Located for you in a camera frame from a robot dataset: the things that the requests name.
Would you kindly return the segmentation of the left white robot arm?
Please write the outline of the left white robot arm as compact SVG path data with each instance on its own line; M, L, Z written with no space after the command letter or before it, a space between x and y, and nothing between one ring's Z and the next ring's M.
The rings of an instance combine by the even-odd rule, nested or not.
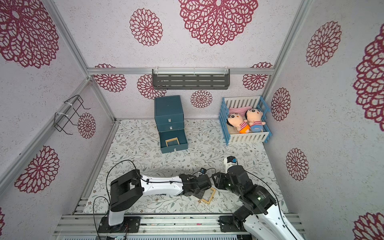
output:
M128 160L134 169L106 184L107 196L94 198L104 199L108 204L107 212L100 223L95 225L97 234L129 233L138 232L140 218L134 217L131 223L125 217L125 211L132 207L141 197L154 195L169 196L194 196L201 199L205 191L212 187L211 178L205 169L201 170L200 176L180 174L176 177L157 178L143 175L135 166L134 162Z

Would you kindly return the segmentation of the teal three-drawer cabinet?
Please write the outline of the teal three-drawer cabinet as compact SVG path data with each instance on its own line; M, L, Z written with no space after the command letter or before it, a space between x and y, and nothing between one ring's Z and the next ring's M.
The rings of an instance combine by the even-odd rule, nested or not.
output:
M160 148L163 154L188 149L185 133L185 118L181 96L166 96L155 99L155 122L160 137ZM177 137L180 144L166 146L166 140Z

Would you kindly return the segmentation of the large yellow wooden brooch box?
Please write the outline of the large yellow wooden brooch box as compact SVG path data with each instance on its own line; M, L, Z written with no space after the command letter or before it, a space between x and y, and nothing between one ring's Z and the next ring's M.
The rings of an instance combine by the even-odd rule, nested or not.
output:
M167 147L176 146L179 144L180 144L180 142L179 142L179 139L177 137L166 140L166 146Z

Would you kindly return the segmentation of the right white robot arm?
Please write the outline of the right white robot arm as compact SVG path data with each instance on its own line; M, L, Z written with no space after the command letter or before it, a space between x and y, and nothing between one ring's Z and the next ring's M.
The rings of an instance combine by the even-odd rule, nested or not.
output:
M263 186L254 184L240 165L226 173L213 175L215 187L239 197L243 204L232 216L219 218L223 232L247 232L257 240L302 240L302 235L281 211L276 197Z

